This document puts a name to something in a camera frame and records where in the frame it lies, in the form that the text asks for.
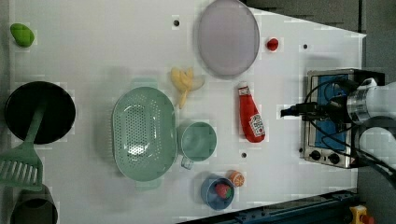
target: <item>ketchup bottle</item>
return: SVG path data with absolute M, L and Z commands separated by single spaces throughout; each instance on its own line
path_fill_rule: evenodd
M 245 137 L 251 143 L 260 143 L 265 137 L 262 117 L 251 97 L 248 84 L 246 82 L 239 83 L 238 90 L 239 116 Z

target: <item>slotted spatula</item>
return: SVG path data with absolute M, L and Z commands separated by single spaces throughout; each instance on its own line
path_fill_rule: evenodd
M 43 163 L 35 153 L 34 141 L 45 108 L 40 104 L 35 110 L 23 143 L 0 154 L 0 184 L 33 191 L 42 189 Z

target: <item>green colander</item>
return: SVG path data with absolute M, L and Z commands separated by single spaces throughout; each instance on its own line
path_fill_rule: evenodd
M 114 156 L 121 172 L 136 181 L 162 176 L 177 156 L 175 111 L 153 87 L 123 95 L 113 111 Z

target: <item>plastic bowl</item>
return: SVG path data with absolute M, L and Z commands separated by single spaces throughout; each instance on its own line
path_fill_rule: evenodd
M 232 191 L 230 198 L 228 199 L 220 198 L 220 196 L 216 193 L 215 190 L 215 186 L 217 184 L 226 184 L 230 186 Z M 202 200 L 213 210 L 219 211 L 227 208 L 233 201 L 233 195 L 234 195 L 233 183 L 229 179 L 219 175 L 210 175 L 201 186 Z

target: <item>green cup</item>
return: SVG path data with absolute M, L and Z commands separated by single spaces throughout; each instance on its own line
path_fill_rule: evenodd
M 215 151 L 216 132 L 205 122 L 180 125 L 177 128 L 178 152 L 183 156 L 181 166 L 190 170 L 195 161 L 204 161 Z

